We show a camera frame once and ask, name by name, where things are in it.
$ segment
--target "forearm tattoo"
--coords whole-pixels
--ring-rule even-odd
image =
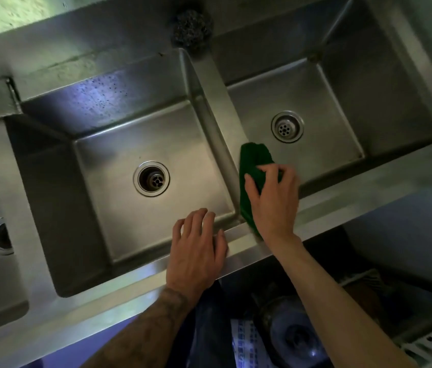
[[[93,355],[83,368],[162,368],[188,313],[187,297],[165,288],[158,300]]]

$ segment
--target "right hand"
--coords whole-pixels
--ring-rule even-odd
[[[245,191],[252,205],[252,215],[262,239],[272,250],[276,243],[293,240],[294,220],[298,212],[299,178],[293,167],[279,164],[260,165],[266,173],[262,194],[249,174],[245,174]],[[278,182],[279,170],[283,176]]]

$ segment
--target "finger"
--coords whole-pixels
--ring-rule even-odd
[[[226,258],[226,252],[228,251],[228,242],[224,235],[224,231],[220,229],[216,235],[216,248],[214,250],[214,263],[216,270],[221,272],[224,265],[224,259]]]
[[[283,171],[281,183],[286,186],[293,185],[294,179],[296,178],[296,171],[290,165],[280,165],[279,169]]]
[[[192,228],[190,230],[191,234],[201,235],[202,219],[207,212],[208,210],[206,208],[201,208],[194,214],[192,219]]]
[[[245,191],[247,192],[250,204],[256,206],[260,201],[259,191],[255,185],[255,181],[250,174],[245,174]]]
[[[180,230],[182,229],[182,226],[184,225],[184,221],[185,219],[179,219],[175,225],[173,226],[172,229],[172,245],[176,244],[179,242],[181,234],[180,234]]]
[[[190,230],[192,229],[192,220],[194,218],[195,213],[197,213],[197,210],[194,210],[190,212],[187,216],[187,218],[184,221],[184,231],[182,232],[183,237],[187,237],[190,234]]]
[[[279,164],[267,164],[267,165],[258,165],[261,171],[266,173],[266,183],[275,183],[277,184],[277,177],[279,176]]]
[[[214,218],[216,214],[214,212],[209,212],[204,217],[204,224],[202,225],[202,237],[205,239],[211,238],[211,244],[213,244],[213,227],[214,227]]]

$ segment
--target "left hand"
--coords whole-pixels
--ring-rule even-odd
[[[213,212],[201,208],[187,218],[179,219],[173,226],[166,286],[187,297],[191,308],[197,304],[202,292],[213,285],[223,268],[228,249],[221,229],[213,247],[214,218]]]

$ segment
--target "wall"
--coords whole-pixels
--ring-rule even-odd
[[[432,188],[348,222],[345,229],[367,259],[432,282]]]

